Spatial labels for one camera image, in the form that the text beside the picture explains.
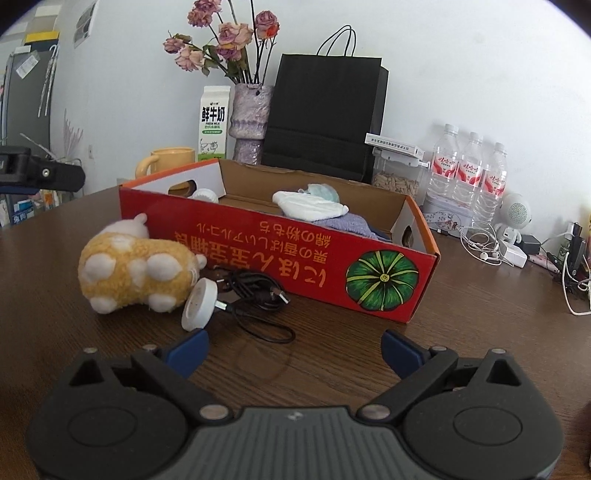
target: plastic bottle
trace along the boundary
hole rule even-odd
[[[464,148],[457,165],[456,182],[452,198],[473,206],[474,197],[482,178],[482,136],[470,133],[470,143]]]
[[[501,143],[495,144],[488,170],[482,176],[482,186],[474,202],[474,220],[492,223],[496,207],[505,192],[507,180],[507,151]]]
[[[427,193],[451,198],[459,159],[457,127],[446,124],[443,136],[435,145]]]

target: white plastic lid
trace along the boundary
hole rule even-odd
[[[445,124],[445,131],[451,134],[457,134],[459,132],[458,128],[452,124]]]
[[[210,203],[220,203],[216,193],[210,189],[197,189],[190,197],[191,200],[202,200]]]
[[[477,134],[476,132],[470,132],[470,141],[482,142],[482,135]]]

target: yellow plush toy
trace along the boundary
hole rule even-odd
[[[150,239],[147,215],[109,225],[84,247],[78,265],[82,294],[98,313],[144,303],[156,312],[182,305],[207,259],[170,240]]]

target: black clamp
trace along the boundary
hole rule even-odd
[[[25,147],[0,147],[0,193],[31,194],[35,190],[77,192],[84,186],[82,167],[42,160]]]

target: flower vase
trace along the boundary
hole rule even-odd
[[[249,83],[236,85],[229,130],[236,139],[234,161],[249,165],[261,162],[272,96],[272,86]]]

